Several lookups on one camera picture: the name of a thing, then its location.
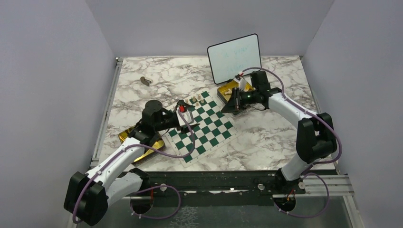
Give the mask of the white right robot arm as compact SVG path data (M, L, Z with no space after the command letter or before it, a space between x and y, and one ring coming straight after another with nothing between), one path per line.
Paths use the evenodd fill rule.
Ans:
M286 95L281 87L272 87L267 72L255 71L249 74L252 90L246 90L244 73L235 76L238 86L233 88L222 113L235 113L248 105L261 104L266 110L278 113L297 130L296 155L275 174L274 187L286 193L297 185L300 176L337 150L337 138L329 114L312 112Z

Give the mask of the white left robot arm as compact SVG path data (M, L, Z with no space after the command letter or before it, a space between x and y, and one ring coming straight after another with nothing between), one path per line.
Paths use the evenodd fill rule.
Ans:
M136 173L128 173L121 178L119 175L148 150L166 155L153 148L160 139L160 131L175 128L182 133L190 133L195 144L193 108L184 100L179 100L173 111L165 109L158 100L146 102L142 118L112 155L86 173L77 171L71 176L64 209L72 214L73 223L85 222L93 226L102 219L108 207L122 197L132 192L138 195L147 193L147 179Z

